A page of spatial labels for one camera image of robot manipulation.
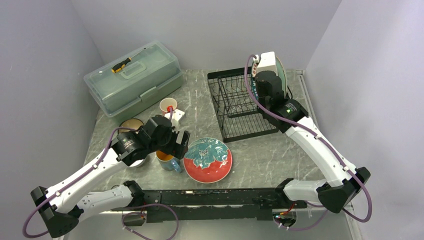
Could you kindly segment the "red teal rimmed plate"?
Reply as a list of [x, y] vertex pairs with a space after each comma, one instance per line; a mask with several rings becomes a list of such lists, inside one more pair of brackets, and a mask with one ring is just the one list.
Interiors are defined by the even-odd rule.
[[255, 99], [258, 100], [259, 96], [258, 96], [258, 93], [257, 93], [256, 81], [255, 81], [254, 77], [252, 77], [250, 79], [250, 88], [251, 88], [251, 91], [252, 91]]

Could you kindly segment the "light blue flower plate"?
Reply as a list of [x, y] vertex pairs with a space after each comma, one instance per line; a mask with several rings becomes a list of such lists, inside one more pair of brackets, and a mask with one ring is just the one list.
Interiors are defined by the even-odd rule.
[[275, 65], [277, 69], [277, 75], [281, 79], [282, 93], [283, 93], [283, 96], [286, 98], [287, 91], [288, 91], [287, 90], [287, 74], [286, 74], [284, 66], [282, 65], [282, 62], [277, 56], [275, 56]]

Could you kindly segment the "red teal flower plate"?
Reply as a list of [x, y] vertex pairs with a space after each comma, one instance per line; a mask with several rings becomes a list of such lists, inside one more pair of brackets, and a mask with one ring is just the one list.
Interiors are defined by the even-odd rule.
[[230, 173], [233, 155], [221, 140], [202, 137], [188, 146], [183, 165], [191, 179], [202, 184], [213, 184]]

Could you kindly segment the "black wire dish rack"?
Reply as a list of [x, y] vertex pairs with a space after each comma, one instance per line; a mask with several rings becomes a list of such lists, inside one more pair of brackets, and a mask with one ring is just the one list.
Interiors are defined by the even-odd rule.
[[225, 143], [277, 133], [258, 112], [244, 83], [244, 68], [210, 72], [207, 83]]

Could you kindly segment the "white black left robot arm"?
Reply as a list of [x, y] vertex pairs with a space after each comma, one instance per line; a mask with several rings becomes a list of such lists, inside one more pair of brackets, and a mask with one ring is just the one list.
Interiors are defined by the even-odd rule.
[[162, 115], [149, 118], [137, 129], [120, 129], [123, 132], [113, 130], [100, 154], [77, 172], [53, 186], [38, 186], [31, 191], [36, 209], [24, 222], [22, 233], [26, 238], [46, 234], [58, 238], [98, 213], [117, 208], [139, 209], [145, 203], [145, 193], [134, 180], [108, 191], [90, 191], [151, 153], [161, 151], [182, 159], [188, 151], [190, 132], [184, 131], [181, 142], [177, 142], [179, 131]]

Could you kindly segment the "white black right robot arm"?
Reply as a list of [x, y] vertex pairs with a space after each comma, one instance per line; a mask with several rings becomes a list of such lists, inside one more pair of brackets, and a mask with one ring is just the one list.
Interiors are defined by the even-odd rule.
[[306, 109], [295, 99], [284, 97], [283, 85], [273, 71], [261, 71], [253, 78], [260, 106], [258, 111], [273, 126], [295, 141], [324, 175], [322, 180], [283, 181], [275, 194], [276, 203], [289, 207], [294, 201], [316, 202], [332, 213], [340, 213], [361, 191], [371, 176], [366, 167], [356, 167], [320, 135]]

